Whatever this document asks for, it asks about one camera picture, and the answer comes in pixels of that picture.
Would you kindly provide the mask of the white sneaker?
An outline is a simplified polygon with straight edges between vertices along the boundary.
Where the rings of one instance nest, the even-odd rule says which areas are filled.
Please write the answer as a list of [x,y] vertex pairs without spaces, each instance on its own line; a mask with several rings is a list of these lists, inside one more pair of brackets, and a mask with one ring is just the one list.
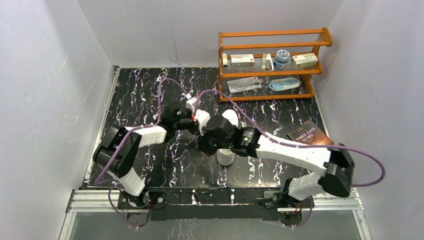
[[[227,119],[233,126],[239,127],[239,118],[237,113],[232,109],[227,109],[221,115],[223,118]],[[235,154],[229,149],[218,149],[216,151],[217,162],[224,167],[230,166],[235,158]]]

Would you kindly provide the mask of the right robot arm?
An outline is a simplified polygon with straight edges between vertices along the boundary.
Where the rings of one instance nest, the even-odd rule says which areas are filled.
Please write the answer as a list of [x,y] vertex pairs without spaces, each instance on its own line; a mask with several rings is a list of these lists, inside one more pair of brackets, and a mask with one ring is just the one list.
[[355,163],[343,145],[301,144],[255,127],[239,128],[216,115],[200,128],[198,150],[208,156],[229,150],[241,157],[272,159],[310,170],[285,182],[281,199],[288,207],[317,194],[346,198],[351,192]]

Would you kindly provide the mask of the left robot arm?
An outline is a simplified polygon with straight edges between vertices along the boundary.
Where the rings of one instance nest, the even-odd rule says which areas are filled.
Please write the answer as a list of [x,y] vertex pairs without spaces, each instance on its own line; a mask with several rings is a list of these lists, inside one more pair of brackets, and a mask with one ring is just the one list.
[[198,134],[199,123],[192,117],[188,108],[166,107],[158,124],[145,127],[110,127],[95,150],[92,160],[106,170],[122,189],[130,194],[130,202],[137,208],[149,203],[149,194],[144,191],[146,184],[136,173],[133,165],[140,148],[169,142],[176,131],[188,130]]

